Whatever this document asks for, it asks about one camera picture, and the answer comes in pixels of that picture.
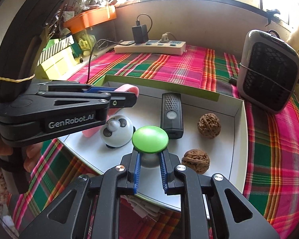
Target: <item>plaid cloth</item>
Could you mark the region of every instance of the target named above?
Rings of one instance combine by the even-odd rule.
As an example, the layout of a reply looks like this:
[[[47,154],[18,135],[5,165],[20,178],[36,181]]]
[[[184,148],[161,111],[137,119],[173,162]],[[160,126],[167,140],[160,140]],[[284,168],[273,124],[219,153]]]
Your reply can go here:
[[[239,98],[237,88],[228,83],[238,71],[233,55],[219,56],[214,50],[194,46],[187,46],[182,56],[112,52],[92,62],[89,83],[107,73],[168,81]],[[81,82],[86,79],[87,67],[70,78]],[[285,239],[299,222],[299,102],[292,96],[278,115],[268,114],[247,101],[245,105],[249,146],[243,195]],[[22,230],[74,176],[91,171],[60,149],[58,141],[50,144],[32,173],[30,192],[14,202],[11,198],[10,210],[14,211],[17,229]],[[140,222],[137,228],[133,226],[136,233],[121,237],[181,238],[179,217],[179,213],[166,211],[159,222]]]

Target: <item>walnut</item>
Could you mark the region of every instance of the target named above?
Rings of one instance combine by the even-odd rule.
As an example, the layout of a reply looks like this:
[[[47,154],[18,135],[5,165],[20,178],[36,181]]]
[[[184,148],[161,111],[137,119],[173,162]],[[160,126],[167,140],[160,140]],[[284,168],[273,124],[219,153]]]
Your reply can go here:
[[[192,149],[184,154],[182,164],[192,168],[198,174],[204,174],[209,168],[210,159],[204,151]]]
[[[203,115],[197,123],[198,131],[207,138],[215,138],[219,135],[222,126],[219,118],[213,113]]]

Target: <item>yellow string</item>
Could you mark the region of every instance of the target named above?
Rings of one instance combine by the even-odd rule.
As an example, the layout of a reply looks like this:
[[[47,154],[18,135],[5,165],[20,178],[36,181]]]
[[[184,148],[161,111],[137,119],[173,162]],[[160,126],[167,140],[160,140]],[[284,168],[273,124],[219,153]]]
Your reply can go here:
[[[24,78],[24,79],[18,79],[18,80],[14,80],[14,79],[10,79],[10,78],[5,78],[5,77],[0,77],[0,81],[7,81],[7,82],[24,82],[24,81],[28,81],[28,80],[31,80],[32,78],[34,78],[35,74],[30,76],[30,77],[27,77],[27,78]]]

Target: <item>power strip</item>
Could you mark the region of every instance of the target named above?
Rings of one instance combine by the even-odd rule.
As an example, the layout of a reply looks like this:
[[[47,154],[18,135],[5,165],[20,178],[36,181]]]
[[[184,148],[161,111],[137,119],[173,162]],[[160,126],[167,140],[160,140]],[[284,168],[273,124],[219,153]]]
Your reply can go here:
[[[121,44],[131,44],[134,41],[124,41]],[[159,40],[149,40],[143,44],[133,44],[130,46],[116,45],[114,47],[116,53],[157,53],[182,55],[186,49],[186,42],[169,41],[160,43]]]

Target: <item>white panda figure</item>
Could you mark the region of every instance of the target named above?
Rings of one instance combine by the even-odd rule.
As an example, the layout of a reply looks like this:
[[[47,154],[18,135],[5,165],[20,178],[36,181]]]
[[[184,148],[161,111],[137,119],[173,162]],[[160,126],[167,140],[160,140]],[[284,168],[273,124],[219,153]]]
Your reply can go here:
[[[107,147],[118,148],[126,145],[134,132],[131,120],[124,115],[117,115],[110,118],[100,129],[100,137]]]

